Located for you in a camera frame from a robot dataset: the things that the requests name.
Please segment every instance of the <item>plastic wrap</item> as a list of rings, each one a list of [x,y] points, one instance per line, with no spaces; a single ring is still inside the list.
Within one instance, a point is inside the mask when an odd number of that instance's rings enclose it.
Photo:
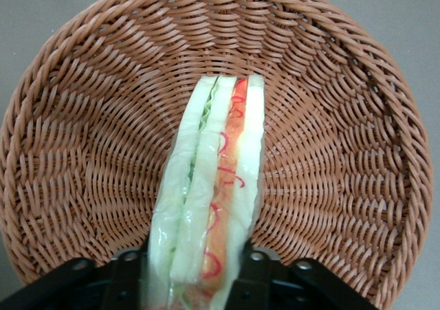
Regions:
[[[202,76],[153,214],[147,309],[224,308],[261,205],[264,83]]]

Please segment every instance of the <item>wicker basket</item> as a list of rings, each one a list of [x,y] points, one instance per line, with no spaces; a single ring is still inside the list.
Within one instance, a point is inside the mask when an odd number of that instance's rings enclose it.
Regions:
[[[324,0],[101,0],[57,31],[0,135],[20,278],[142,242],[191,89],[218,73],[267,83],[254,242],[317,258],[389,308],[426,236],[426,132],[392,58]]]

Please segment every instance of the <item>sandwich wrapper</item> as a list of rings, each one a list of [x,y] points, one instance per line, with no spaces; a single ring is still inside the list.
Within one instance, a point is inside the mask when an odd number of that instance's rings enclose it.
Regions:
[[[262,204],[263,134],[262,76],[201,77],[153,213],[147,309],[224,308]]]

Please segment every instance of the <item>gray background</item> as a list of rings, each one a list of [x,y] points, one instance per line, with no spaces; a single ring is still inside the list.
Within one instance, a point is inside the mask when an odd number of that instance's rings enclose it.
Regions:
[[[0,0],[0,118],[21,74],[44,42],[97,0]],[[440,3],[438,0],[328,0],[361,24],[391,53],[409,82],[440,167]],[[438,179],[428,239],[393,310],[440,308]],[[20,288],[0,246],[0,299]]]

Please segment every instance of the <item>basket weave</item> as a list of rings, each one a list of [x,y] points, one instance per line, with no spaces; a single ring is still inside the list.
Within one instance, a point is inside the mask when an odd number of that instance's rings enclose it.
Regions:
[[[20,278],[143,241],[191,89],[218,73],[267,84],[254,242],[317,258],[389,308],[426,236],[426,132],[392,58],[323,0],[101,0],[55,33],[0,135]]]

